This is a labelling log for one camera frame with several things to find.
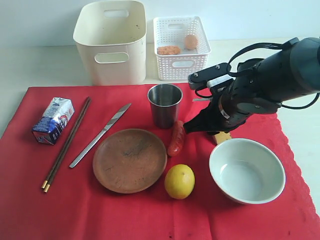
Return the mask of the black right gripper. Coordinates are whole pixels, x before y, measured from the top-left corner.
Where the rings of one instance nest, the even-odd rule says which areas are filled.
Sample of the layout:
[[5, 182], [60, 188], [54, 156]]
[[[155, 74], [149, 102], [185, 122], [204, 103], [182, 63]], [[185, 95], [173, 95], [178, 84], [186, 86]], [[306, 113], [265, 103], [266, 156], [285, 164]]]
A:
[[201, 110], [183, 124], [186, 134], [206, 132], [210, 136], [229, 132], [244, 124], [253, 114], [273, 114], [283, 98], [278, 87], [283, 77], [283, 61], [249, 59], [237, 66], [237, 72], [253, 72], [235, 78], [210, 104], [209, 112]]

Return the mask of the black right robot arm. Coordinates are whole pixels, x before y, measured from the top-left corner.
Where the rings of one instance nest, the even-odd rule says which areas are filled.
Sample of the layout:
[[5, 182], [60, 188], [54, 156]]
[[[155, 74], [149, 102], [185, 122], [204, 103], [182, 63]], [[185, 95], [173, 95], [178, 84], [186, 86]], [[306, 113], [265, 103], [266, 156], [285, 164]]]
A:
[[313, 105], [320, 97], [320, 40], [314, 37], [292, 38], [284, 43], [259, 42], [249, 45], [229, 60], [256, 50], [276, 53], [267, 58], [252, 58], [225, 73], [233, 80], [218, 91], [211, 87], [212, 100], [201, 112], [204, 131], [216, 134], [229, 132], [244, 124], [253, 114], [274, 114], [285, 108], [287, 100], [315, 94]]

